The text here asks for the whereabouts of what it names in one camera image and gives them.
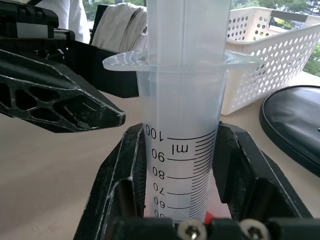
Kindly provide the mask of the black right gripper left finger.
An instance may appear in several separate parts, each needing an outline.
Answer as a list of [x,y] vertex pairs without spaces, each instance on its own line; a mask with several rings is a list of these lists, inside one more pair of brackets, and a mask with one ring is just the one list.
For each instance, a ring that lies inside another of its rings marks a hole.
[[129,127],[101,164],[75,240],[108,240],[119,217],[144,215],[147,157],[143,125]]

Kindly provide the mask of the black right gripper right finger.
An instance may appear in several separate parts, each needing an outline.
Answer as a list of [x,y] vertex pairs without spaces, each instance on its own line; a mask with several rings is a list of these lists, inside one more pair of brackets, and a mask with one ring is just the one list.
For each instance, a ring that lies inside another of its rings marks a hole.
[[234,220],[312,217],[278,165],[238,126],[219,122],[212,170]]

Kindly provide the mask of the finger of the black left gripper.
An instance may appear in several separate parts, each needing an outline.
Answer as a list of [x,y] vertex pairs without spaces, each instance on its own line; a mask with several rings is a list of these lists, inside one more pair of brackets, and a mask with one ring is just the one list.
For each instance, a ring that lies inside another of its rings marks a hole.
[[136,72],[104,68],[103,60],[116,54],[90,44],[71,41],[63,63],[99,91],[120,98],[138,97]]
[[122,126],[126,114],[61,63],[0,51],[0,112],[53,133]]

